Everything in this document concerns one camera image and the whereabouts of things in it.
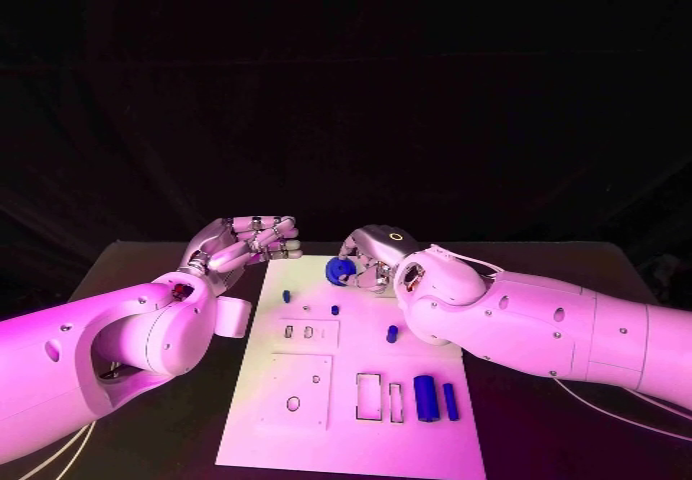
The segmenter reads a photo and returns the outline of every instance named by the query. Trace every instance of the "robotic hand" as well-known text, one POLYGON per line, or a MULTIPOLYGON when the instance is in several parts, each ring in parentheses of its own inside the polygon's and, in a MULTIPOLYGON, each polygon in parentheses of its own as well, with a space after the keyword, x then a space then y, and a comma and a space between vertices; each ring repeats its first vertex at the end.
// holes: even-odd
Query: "robotic hand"
POLYGON ((379 293, 390 283, 406 325, 425 342, 452 342, 524 373, 617 385, 692 409, 690 312, 507 272, 436 245, 421 251, 387 226, 353 231, 327 278, 379 293))
POLYGON ((212 335, 242 337, 250 305, 219 297, 243 266, 298 258, 291 217, 219 219, 176 272, 0 322, 0 464, 184 374, 212 335), (99 375, 95 364, 121 364, 99 375))

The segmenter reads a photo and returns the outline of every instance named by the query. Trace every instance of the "table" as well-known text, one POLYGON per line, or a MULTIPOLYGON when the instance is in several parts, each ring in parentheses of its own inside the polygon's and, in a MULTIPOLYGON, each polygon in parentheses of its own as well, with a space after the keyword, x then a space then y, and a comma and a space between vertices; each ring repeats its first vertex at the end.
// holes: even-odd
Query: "table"
MULTIPOLYGON (((307 254, 337 252, 338 243, 304 242, 307 254)), ((572 282, 640 302, 654 298, 620 249, 607 243, 439 243, 506 270, 572 282)), ((154 279, 176 268, 183 243, 115 242, 105 249, 72 300, 154 279)), ((229 296, 256 303, 265 266, 248 268, 229 296)), ((188 374, 135 398, 98 421, 72 465, 72 479, 304 479, 346 475, 213 464, 246 339, 214 337, 188 374)), ((550 379, 534 378, 464 355, 480 447, 490 480, 692 478, 692 443, 611 419, 582 405, 550 379)), ((608 411, 687 436, 692 425, 620 389, 569 384, 608 411)), ((18 478, 64 440, 0 465, 18 478)), ((33 477, 54 478, 69 453, 33 477)))

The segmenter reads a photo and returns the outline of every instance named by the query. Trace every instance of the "circular hole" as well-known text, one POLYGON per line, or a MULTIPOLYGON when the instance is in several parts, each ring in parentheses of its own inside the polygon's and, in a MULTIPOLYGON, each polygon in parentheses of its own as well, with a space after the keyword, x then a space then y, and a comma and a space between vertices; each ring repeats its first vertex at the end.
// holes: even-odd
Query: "circular hole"
POLYGON ((299 407, 299 398, 298 397, 291 397, 285 401, 285 408, 288 409, 289 412, 294 412, 299 407))

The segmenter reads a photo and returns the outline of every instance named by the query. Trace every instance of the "black curtain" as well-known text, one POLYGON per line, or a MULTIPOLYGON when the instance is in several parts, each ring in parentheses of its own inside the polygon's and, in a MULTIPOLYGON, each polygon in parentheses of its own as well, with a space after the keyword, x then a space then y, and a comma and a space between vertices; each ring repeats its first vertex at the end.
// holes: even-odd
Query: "black curtain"
POLYGON ((33 4, 1 16, 4 291, 289 214, 421 240, 690 238, 689 4, 33 4))

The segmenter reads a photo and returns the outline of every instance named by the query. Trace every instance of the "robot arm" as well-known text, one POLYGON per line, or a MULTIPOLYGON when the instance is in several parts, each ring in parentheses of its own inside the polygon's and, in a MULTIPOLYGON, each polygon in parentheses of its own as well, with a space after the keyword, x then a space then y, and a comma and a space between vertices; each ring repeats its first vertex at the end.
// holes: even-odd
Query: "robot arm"
POLYGON ((506 272, 435 245, 409 253, 409 241, 386 226, 356 230, 336 262, 347 266, 349 254, 364 256, 366 269, 333 283, 379 292, 390 283, 406 325, 425 342, 452 342, 524 373, 617 385, 692 409, 690 312, 506 272), (377 251, 398 252, 385 265, 370 256, 379 243, 386 249, 377 251), (493 272, 478 274, 468 263, 493 272))
POLYGON ((0 464, 184 374, 212 335, 242 337, 250 305, 219 297, 245 265, 298 258, 291 217, 220 219, 151 283, 0 322, 0 464), (93 358, 121 363, 98 375, 93 358))

